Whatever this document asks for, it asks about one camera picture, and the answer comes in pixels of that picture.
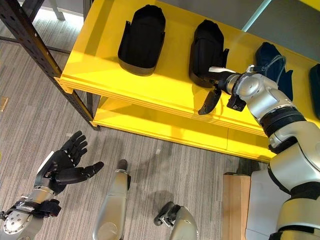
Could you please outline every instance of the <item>yellow shelf board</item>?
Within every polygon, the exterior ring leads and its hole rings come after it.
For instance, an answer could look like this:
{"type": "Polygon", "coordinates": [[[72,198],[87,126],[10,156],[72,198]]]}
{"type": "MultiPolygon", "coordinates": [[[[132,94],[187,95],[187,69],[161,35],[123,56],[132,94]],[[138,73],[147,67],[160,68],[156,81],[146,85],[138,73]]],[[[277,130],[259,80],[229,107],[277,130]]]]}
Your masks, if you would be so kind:
{"type": "Polygon", "coordinates": [[[300,0],[300,1],[320,11],[320,0],[300,0]]]}
{"type": "Polygon", "coordinates": [[[269,154],[261,154],[262,151],[267,152],[266,148],[268,147],[268,140],[261,141],[263,138],[261,136],[258,136],[258,138],[261,138],[260,142],[249,141],[244,143],[246,150],[236,148],[233,144],[243,140],[239,137],[241,133],[245,134],[246,138],[258,139],[256,138],[257,136],[245,132],[240,132],[240,134],[235,136],[233,134],[230,145],[228,138],[230,129],[227,127],[145,108],[108,97],[101,97],[93,123],[148,137],[265,162],[268,162],[273,157],[273,153],[271,152],[269,154]],[[258,146],[250,145],[250,143],[258,143],[258,146]]]}
{"type": "MultiPolygon", "coordinates": [[[[60,82],[63,86],[123,100],[169,114],[264,136],[247,108],[227,108],[229,95],[223,93],[211,114],[198,115],[208,89],[195,85],[188,76],[190,47],[194,31],[204,16],[156,0],[95,0],[76,40],[60,82]],[[126,21],[146,4],[162,8],[166,18],[165,40],[153,75],[137,76],[118,64],[118,49],[126,21]]],[[[230,48],[227,67],[242,73],[255,59],[265,41],[234,27],[218,23],[224,46],[230,48]]],[[[316,62],[276,45],[293,69],[294,103],[312,122],[308,72],[316,62]]]]}

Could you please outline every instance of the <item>gray carpet floor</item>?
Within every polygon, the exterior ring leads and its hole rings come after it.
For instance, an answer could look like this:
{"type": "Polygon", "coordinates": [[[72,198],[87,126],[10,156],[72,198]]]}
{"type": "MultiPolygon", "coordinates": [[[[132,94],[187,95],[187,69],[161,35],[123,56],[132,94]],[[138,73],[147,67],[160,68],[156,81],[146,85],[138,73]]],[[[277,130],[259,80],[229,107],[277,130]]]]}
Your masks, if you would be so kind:
{"type": "MultiPolygon", "coordinates": [[[[0,34],[8,36],[0,24],[0,34]]],[[[55,19],[37,17],[33,24],[46,44],[68,50],[80,30],[55,19]]],[[[63,69],[68,56],[52,54],[63,69]]],[[[0,112],[1,209],[32,190],[41,162],[77,130],[88,141],[88,153],[79,166],[105,164],[95,177],[67,186],[56,197],[62,211],[45,219],[37,240],[90,240],[120,159],[128,161],[132,177],[125,240],[169,239],[170,229],[153,223],[168,201],[188,207],[197,221],[199,239],[221,239],[223,173],[237,170],[238,157],[106,127],[92,130],[16,43],[0,41],[0,96],[9,97],[0,112]]]]}

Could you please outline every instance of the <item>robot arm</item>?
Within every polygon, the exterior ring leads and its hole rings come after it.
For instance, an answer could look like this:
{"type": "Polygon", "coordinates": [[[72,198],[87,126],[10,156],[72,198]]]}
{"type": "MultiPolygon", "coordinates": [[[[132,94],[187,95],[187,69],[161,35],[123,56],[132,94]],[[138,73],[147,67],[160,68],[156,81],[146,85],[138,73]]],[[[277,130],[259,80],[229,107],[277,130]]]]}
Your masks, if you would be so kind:
{"type": "Polygon", "coordinates": [[[268,173],[291,198],[283,204],[270,240],[319,240],[320,129],[261,74],[211,67],[208,78],[231,95],[227,107],[242,111],[247,104],[268,137],[269,149],[277,154],[268,173]]]}
{"type": "Polygon", "coordinates": [[[103,166],[76,167],[87,152],[81,131],[76,132],[60,150],[51,152],[40,166],[33,191],[21,196],[8,211],[1,212],[4,221],[1,240],[32,240],[43,225],[43,218],[58,216],[61,207],[54,199],[67,184],[74,184],[93,177],[103,166]]]}

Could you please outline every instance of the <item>lower shelf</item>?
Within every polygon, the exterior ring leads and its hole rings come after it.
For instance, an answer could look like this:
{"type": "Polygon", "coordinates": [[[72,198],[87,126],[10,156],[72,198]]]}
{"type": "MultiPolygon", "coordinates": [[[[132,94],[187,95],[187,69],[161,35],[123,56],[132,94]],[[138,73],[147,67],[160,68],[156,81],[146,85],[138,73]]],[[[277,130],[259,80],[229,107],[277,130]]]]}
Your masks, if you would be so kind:
{"type": "Polygon", "coordinates": [[[268,162],[266,137],[101,97],[93,122],[157,139],[268,162]]]}

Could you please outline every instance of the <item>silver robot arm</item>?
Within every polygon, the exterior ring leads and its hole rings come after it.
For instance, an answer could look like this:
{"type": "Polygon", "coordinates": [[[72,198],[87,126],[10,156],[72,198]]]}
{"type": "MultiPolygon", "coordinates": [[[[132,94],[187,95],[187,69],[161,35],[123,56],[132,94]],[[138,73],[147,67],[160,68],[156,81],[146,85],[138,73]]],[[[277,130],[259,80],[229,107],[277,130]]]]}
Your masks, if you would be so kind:
{"type": "Polygon", "coordinates": [[[40,231],[44,218],[58,216],[61,207],[54,199],[67,184],[75,184],[94,176],[103,166],[76,167],[87,152],[81,131],[76,132],[60,150],[51,152],[40,166],[31,194],[21,198],[6,212],[0,213],[4,221],[1,240],[33,240],[40,231]]]}
{"type": "Polygon", "coordinates": [[[172,228],[169,240],[197,240],[198,229],[194,217],[185,206],[168,202],[154,218],[154,224],[172,228]]]}
{"type": "Polygon", "coordinates": [[[231,95],[229,108],[242,111],[247,104],[268,137],[269,149],[277,154],[268,173],[291,198],[283,204],[270,240],[319,240],[320,129],[261,74],[211,67],[208,78],[231,95]]]}
{"type": "Polygon", "coordinates": [[[118,162],[113,182],[107,192],[93,229],[93,240],[122,240],[127,211],[127,193],[131,177],[127,173],[128,163],[118,162]]]}

